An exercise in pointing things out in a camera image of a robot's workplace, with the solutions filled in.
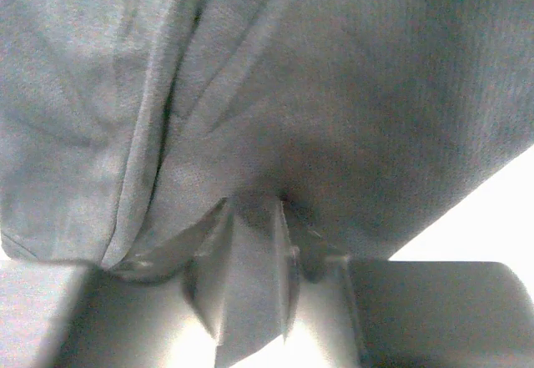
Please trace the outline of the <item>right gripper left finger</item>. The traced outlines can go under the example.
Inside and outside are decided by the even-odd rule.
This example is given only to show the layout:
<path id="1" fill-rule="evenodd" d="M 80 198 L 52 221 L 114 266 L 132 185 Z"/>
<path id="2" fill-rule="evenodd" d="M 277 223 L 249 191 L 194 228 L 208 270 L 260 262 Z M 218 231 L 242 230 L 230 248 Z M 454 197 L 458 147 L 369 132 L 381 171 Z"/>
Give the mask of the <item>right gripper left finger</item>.
<path id="1" fill-rule="evenodd" d="M 182 234 L 191 250 L 171 239 L 146 260 L 85 268 L 54 366 L 214 367 L 223 270 L 209 268 L 230 224 L 221 201 Z"/>

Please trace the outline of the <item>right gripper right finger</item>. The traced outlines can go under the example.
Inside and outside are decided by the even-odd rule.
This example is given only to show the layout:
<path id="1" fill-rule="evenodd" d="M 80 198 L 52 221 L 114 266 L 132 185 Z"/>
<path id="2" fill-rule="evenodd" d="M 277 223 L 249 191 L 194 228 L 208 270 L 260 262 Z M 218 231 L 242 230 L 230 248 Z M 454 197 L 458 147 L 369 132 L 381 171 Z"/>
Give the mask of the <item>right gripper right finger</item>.
<path id="1" fill-rule="evenodd" d="M 282 202 L 293 322 L 283 367 L 530 367 L 533 303 L 504 264 L 359 260 Z"/>

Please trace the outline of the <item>black t shirt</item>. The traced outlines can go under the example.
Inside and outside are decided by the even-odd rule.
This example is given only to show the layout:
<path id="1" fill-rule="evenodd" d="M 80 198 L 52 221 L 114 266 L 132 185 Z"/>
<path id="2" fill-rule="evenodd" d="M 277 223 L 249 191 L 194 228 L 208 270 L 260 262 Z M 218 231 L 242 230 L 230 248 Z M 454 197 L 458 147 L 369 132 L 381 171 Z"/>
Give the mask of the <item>black t shirt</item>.
<path id="1" fill-rule="evenodd" d="M 1 364 L 226 201 L 214 367 L 283 367 L 276 202 L 391 261 L 532 144 L 533 0 L 1 0 Z"/>

